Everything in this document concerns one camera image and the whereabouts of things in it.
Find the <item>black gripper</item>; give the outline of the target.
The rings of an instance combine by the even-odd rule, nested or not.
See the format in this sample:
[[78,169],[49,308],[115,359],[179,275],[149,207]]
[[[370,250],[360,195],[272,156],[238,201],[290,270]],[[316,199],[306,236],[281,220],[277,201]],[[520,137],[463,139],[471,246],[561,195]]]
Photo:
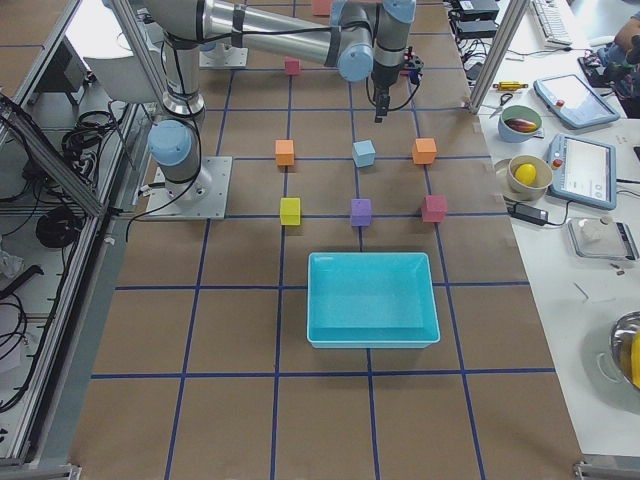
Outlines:
[[402,48],[390,50],[381,45],[374,47],[374,66],[371,78],[374,84],[375,123],[382,123],[388,115],[390,104],[388,88],[397,82],[402,67]]

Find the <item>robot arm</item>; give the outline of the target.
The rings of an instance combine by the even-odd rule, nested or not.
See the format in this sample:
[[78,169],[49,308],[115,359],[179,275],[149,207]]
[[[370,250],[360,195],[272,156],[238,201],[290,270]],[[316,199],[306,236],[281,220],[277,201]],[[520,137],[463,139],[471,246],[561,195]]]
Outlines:
[[197,199],[211,181],[204,171],[198,121],[205,110],[200,93],[199,53],[223,43],[255,48],[338,69],[350,82],[364,81],[381,122],[390,112],[389,89],[411,67],[406,54],[415,18],[413,1],[336,1],[331,23],[322,26],[225,1],[146,1],[143,6],[163,32],[164,47],[151,53],[127,1],[108,1],[133,52],[133,74],[142,82],[135,103],[155,102],[178,127],[172,140],[157,128],[148,144],[163,145],[157,155],[171,201]]

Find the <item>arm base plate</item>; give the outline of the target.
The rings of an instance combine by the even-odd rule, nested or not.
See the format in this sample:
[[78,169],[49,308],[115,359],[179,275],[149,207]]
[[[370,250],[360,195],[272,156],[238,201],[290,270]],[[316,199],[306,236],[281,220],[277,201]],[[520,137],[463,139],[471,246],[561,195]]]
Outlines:
[[160,167],[154,181],[164,183],[148,197],[146,213],[164,220],[222,220],[226,214],[233,159],[206,156],[193,185],[167,182]]
[[234,47],[222,42],[210,42],[200,46],[201,69],[243,69],[246,67],[248,49]]

